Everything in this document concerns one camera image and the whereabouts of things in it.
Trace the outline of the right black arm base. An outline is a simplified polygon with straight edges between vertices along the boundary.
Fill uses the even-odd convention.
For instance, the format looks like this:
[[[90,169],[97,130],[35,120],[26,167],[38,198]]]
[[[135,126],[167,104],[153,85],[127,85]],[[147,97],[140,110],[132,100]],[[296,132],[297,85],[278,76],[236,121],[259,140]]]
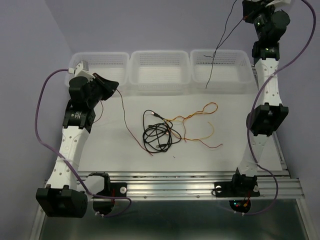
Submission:
[[[230,181],[215,181],[211,194],[217,198],[231,198],[229,205],[236,213],[248,214],[252,203],[251,197],[259,197],[257,176],[240,174],[238,169]]]

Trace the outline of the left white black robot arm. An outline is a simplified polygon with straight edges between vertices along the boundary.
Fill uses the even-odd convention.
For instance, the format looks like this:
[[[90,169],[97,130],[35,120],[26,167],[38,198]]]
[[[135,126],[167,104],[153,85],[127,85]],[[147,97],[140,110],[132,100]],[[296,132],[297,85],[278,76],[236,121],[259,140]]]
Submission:
[[[108,100],[119,83],[93,74],[93,78],[76,76],[69,81],[70,99],[62,122],[62,139],[53,171],[45,187],[35,198],[48,217],[82,218],[93,193],[78,174],[85,143],[96,118],[95,107]]]

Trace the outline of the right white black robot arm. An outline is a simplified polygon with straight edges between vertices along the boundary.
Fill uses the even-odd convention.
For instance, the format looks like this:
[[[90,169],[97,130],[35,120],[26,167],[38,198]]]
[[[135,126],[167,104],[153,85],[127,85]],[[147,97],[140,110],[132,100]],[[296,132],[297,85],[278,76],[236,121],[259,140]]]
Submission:
[[[258,93],[246,119],[247,146],[243,158],[230,182],[233,197],[257,197],[257,172],[265,144],[289,113],[283,106],[278,86],[280,39],[290,24],[284,10],[289,0],[244,0],[243,20],[252,24],[257,41],[252,47],[254,67],[257,71]]]

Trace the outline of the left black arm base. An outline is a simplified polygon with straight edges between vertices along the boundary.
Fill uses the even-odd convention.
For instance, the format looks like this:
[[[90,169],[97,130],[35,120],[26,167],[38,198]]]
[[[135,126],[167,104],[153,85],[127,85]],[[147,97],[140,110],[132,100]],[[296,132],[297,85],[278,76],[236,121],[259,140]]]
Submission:
[[[117,217],[125,213],[132,205],[132,201],[127,197],[128,184],[112,182],[106,172],[92,172],[84,183],[94,194],[89,198],[93,200],[92,208],[96,216]]]

